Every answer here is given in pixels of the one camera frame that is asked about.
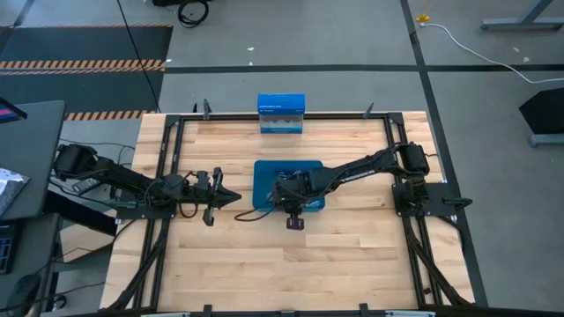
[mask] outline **keyboard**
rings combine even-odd
[[[0,222],[0,274],[10,274],[18,247],[19,222]]]

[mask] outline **blue box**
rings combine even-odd
[[[261,133],[301,133],[306,95],[303,93],[259,93]]]

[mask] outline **yellow plug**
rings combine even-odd
[[[431,20],[431,17],[424,13],[420,13],[420,15],[415,20],[419,23],[429,22]]]

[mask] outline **blue tray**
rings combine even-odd
[[[259,211],[269,211],[272,203],[267,202],[274,183],[296,171],[323,167],[318,160],[258,160],[255,162],[253,178],[253,207]],[[325,207],[325,198],[318,198],[307,204],[304,211],[319,211]]]

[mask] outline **cable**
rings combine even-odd
[[[454,41],[455,44],[458,45],[458,47],[460,47],[460,48],[462,48],[462,49],[464,49],[464,50],[466,50],[466,51],[468,51],[468,52],[474,54],[475,56],[477,56],[477,57],[483,59],[484,61],[486,61],[486,62],[488,62],[488,63],[492,63],[492,64],[495,64],[495,65],[500,65],[500,66],[503,66],[503,67],[505,67],[505,68],[507,68],[507,69],[509,69],[509,70],[514,71],[517,75],[519,75],[519,77],[521,77],[522,79],[524,79],[524,80],[525,80],[527,83],[529,83],[529,84],[542,84],[542,83],[556,82],[556,81],[562,81],[562,80],[564,80],[564,77],[563,77],[563,78],[544,79],[544,80],[530,80],[530,79],[528,79],[525,75],[523,75],[521,72],[519,72],[519,70],[516,70],[516,69],[514,69],[513,67],[511,67],[511,66],[509,66],[509,65],[507,65],[507,64],[493,61],[493,60],[491,60],[491,59],[489,59],[489,58],[487,58],[487,57],[484,57],[484,56],[480,55],[479,53],[476,53],[475,51],[473,51],[473,50],[467,48],[466,46],[460,44],[460,43],[454,38],[454,36],[452,36],[452,34],[450,33],[450,31],[449,31],[445,26],[441,26],[441,25],[438,25],[438,24],[435,24],[435,23],[420,23],[419,25],[422,26],[422,27],[426,27],[426,26],[436,26],[436,27],[441,28],[442,30],[444,30],[444,31],[449,35],[450,39],[451,39],[452,41]]]
[[[259,216],[259,217],[254,217],[254,218],[250,218],[250,219],[241,219],[241,217],[247,216],[248,214],[251,214],[251,213],[253,213],[253,212],[255,212],[255,211],[258,210],[258,208],[254,208],[253,210],[245,211],[245,212],[242,212],[242,213],[236,215],[236,216],[234,217],[234,219],[235,219],[236,221],[242,221],[242,222],[258,221],[258,220],[260,220],[260,219],[262,219],[262,218],[264,218],[264,217],[270,215],[271,212],[274,211],[274,209],[275,209],[275,207],[272,207],[272,209],[266,211],[264,214],[262,214],[262,215]]]
[[[136,221],[136,219],[133,219],[133,220],[129,221],[129,223],[126,224],[126,225],[122,228],[122,230],[120,230],[120,231],[114,236],[114,238],[112,239],[112,242],[111,242],[109,245],[110,245],[110,246],[113,245],[113,244],[117,241],[117,238],[120,236],[120,234],[122,234],[122,232],[124,232],[125,229],[127,229],[127,228],[128,228],[130,225],[132,225],[135,221]],[[75,252],[75,251],[77,251],[77,250],[83,250],[83,251],[86,251],[86,252],[94,252],[94,251],[96,251],[96,250],[90,250],[90,249],[83,248],[83,247],[75,247],[75,248],[73,248],[71,251],[68,251],[68,252],[66,252],[66,253],[64,253],[64,254],[61,254],[61,255],[58,255],[58,256],[55,256],[53,259],[51,259],[51,261],[47,262],[47,264],[43,265],[40,269],[38,269],[38,270],[35,272],[35,275],[37,275],[39,272],[41,272],[43,269],[45,269],[49,264],[51,264],[51,262],[55,262],[56,260],[58,260],[58,259],[64,257],[65,255],[71,254],[71,253],[73,253],[73,252]]]
[[[182,209],[182,204],[180,202],[178,202],[178,208],[180,210],[180,214],[187,219],[190,219],[190,218],[193,218],[193,217],[196,216],[198,204],[195,203],[195,206],[196,206],[196,210],[194,210],[194,212],[191,215],[186,216],[186,214],[184,213],[184,210]]]
[[[151,190],[151,187],[154,184],[158,184],[162,182],[162,180],[154,180],[151,184],[149,184],[149,186],[147,186],[147,189],[145,190],[145,193],[143,194],[143,202],[145,203],[145,210],[149,211],[149,207],[151,207],[151,201],[148,199],[148,195],[149,195],[149,190]]]
[[[109,170],[110,170],[109,168],[104,168],[104,169],[100,169],[98,171],[84,172],[84,173],[78,173],[78,174],[70,174],[69,173],[69,174],[70,174],[70,177],[73,177],[73,178],[85,178],[85,177],[97,175],[99,173],[104,173],[104,172],[107,172]]]
[[[117,155],[117,165],[120,165],[123,150],[125,150],[125,149],[132,149],[133,151],[135,150],[134,146],[126,145],[126,144],[113,143],[113,142],[79,142],[79,141],[73,141],[73,140],[65,139],[65,138],[62,138],[62,137],[59,137],[59,140],[64,141],[64,142],[68,142],[68,143],[71,143],[71,144],[121,146],[122,148],[121,148],[119,154]]]
[[[79,141],[72,141],[72,140],[69,140],[69,139],[64,139],[62,137],[59,137],[59,140],[64,141],[64,142],[68,142],[68,143],[85,144],[85,145],[117,145],[117,146],[122,146],[124,148],[129,148],[129,149],[135,150],[134,146],[126,145],[126,144],[113,143],[113,142],[79,142]]]
[[[175,189],[175,188],[179,187],[181,184],[183,184],[184,181],[185,181],[189,176],[197,176],[197,175],[194,174],[192,171],[189,171],[189,172],[187,172],[187,173],[184,175],[184,177],[182,177],[182,179],[181,179],[179,182],[176,183],[176,185],[174,185],[174,186],[172,186],[172,187],[170,187],[170,184],[168,184],[168,183],[167,183],[167,185],[168,185],[168,187],[169,187],[170,189]]]
[[[73,288],[73,289],[70,289],[70,290],[67,290],[67,291],[61,291],[60,293],[49,295],[49,296],[46,296],[46,297],[41,298],[41,299],[31,300],[31,301],[25,302],[25,303],[20,304],[20,305],[8,306],[8,307],[0,309],[0,313],[8,312],[10,310],[17,309],[17,308],[24,307],[24,306],[30,306],[30,305],[33,305],[33,304],[41,303],[42,301],[54,299],[54,298],[61,296],[61,295],[72,293],[74,291],[79,291],[79,290],[82,290],[82,289],[85,289],[85,288],[88,288],[88,287],[95,287],[95,286],[103,285],[105,283],[106,283],[106,281],[99,282],[99,283],[96,283],[96,284],[86,284],[86,285],[82,285],[82,286],[79,286],[79,287],[76,287],[76,288]]]
[[[123,231],[125,231],[125,229],[127,229],[127,228],[128,228],[131,224],[133,224],[135,221],[136,221],[136,219],[133,219],[133,220],[129,221],[129,223],[126,224],[126,225],[122,228],[122,230],[120,230],[120,231],[114,236],[114,239],[112,240],[112,243],[111,243],[111,244],[113,245],[113,244],[115,243],[115,241],[117,240],[117,238],[119,237],[120,233],[122,233]],[[94,250],[89,250],[89,249],[86,249],[86,248],[83,248],[83,247],[75,247],[75,248],[73,248],[71,251],[69,251],[69,252],[67,252],[67,253],[65,253],[65,254],[61,254],[61,255],[58,255],[58,256],[54,257],[51,261],[49,261],[47,264],[45,264],[45,265],[42,266],[40,269],[38,269],[37,272],[35,272],[35,275],[37,275],[39,272],[41,272],[43,269],[45,269],[45,268],[46,268],[49,264],[51,264],[52,262],[56,261],[57,259],[59,259],[59,258],[65,256],[65,255],[67,255],[67,254],[70,254],[70,253],[72,253],[72,252],[74,252],[74,251],[76,251],[76,250],[85,250],[85,251],[88,251],[88,252],[93,252],[93,251],[94,251]],[[79,287],[76,287],[76,288],[73,288],[73,289],[70,289],[70,290],[67,290],[67,291],[62,291],[62,292],[57,293],[57,294],[52,294],[52,295],[46,296],[46,297],[41,298],[41,299],[36,299],[36,300],[28,301],[28,302],[25,302],[25,303],[23,303],[23,304],[21,304],[21,305],[17,305],[17,306],[8,306],[8,307],[5,307],[5,308],[0,309],[0,313],[8,312],[8,311],[10,311],[10,310],[17,309],[17,308],[24,307],[24,306],[30,306],[30,305],[33,305],[33,304],[36,304],[36,303],[41,303],[42,301],[45,301],[45,300],[54,299],[54,298],[56,298],[56,297],[58,297],[58,296],[66,295],[66,294],[72,293],[72,292],[74,292],[74,291],[79,291],[79,290],[82,290],[82,289],[85,289],[85,288],[88,288],[88,287],[95,287],[95,286],[103,285],[103,284],[105,284],[105,283],[106,283],[106,281],[99,282],[99,283],[96,283],[96,284],[86,284],[86,285],[82,285],[82,286],[79,286]]]
[[[66,195],[72,195],[72,196],[75,196],[75,197],[78,197],[78,198],[81,198],[81,199],[84,199],[84,200],[87,200],[87,201],[90,201],[90,202],[93,202],[93,203],[101,203],[101,204],[103,204],[103,205],[109,207],[110,209],[113,209],[113,208],[114,208],[114,206],[112,206],[112,205],[110,205],[110,204],[108,204],[108,203],[104,203],[104,202],[102,202],[102,201],[98,201],[98,200],[95,200],[95,199],[92,199],[92,198],[83,197],[83,196],[81,196],[81,195],[73,194],[73,193],[70,192],[70,190],[69,190],[68,188],[65,188],[63,185],[61,185],[61,184],[59,184],[59,183],[57,183],[57,182],[55,182],[55,181],[52,181],[51,179],[49,179],[49,182],[50,182],[51,184],[57,186],[57,187],[58,187],[63,193],[65,193]]]
[[[133,35],[131,35],[130,26],[127,24],[125,13],[123,13],[122,3],[120,2],[120,0],[116,0],[116,1],[117,1],[117,5],[120,7],[123,23],[125,24],[125,29],[127,30],[127,34],[130,36],[131,45],[133,45],[133,49],[135,50],[135,54],[137,55],[137,59],[139,60],[139,64],[141,65],[141,70],[143,70],[143,73],[145,74],[145,78],[147,79],[147,84],[149,85],[149,88],[151,88],[151,94],[153,99],[155,100],[155,106],[157,107],[157,110],[159,110],[159,112],[162,113],[159,107],[159,99],[157,98],[157,93],[155,93],[155,89],[152,87],[151,79],[149,79],[149,75],[147,75],[147,70],[145,70],[145,66],[143,65],[143,60],[141,60],[141,55],[139,54],[139,51],[137,50],[137,45],[135,45],[135,41],[133,40]]]
[[[190,19],[193,13],[190,13],[188,17],[183,15],[182,12],[188,4],[203,4],[205,9],[204,15],[197,20]],[[196,26],[199,26],[200,23],[204,22],[208,18],[208,14],[210,13],[210,6],[208,5],[206,0],[186,0],[180,5],[180,7],[178,7],[178,11],[176,13],[178,15],[178,21],[180,22],[181,26],[184,26],[186,28],[194,28]]]
[[[274,195],[274,193],[270,193],[270,194],[268,195],[268,197],[266,197],[266,200],[264,201],[264,203],[261,203],[259,206],[263,206],[264,204],[269,203],[269,202],[271,201],[272,195]],[[257,220],[260,220],[260,219],[262,219],[262,218],[268,216],[271,212],[274,211],[274,209],[276,208],[276,206],[272,206],[272,209],[266,211],[263,215],[261,215],[261,216],[259,216],[259,217],[251,218],[251,219],[241,219],[241,217],[247,216],[248,214],[251,214],[251,213],[257,211],[257,210],[259,210],[260,208],[261,208],[261,207],[256,207],[256,208],[254,208],[253,210],[244,211],[244,212],[242,212],[242,213],[240,213],[240,214],[235,215],[235,217],[233,217],[233,219],[235,219],[236,221],[242,221],[242,222],[257,221]]]

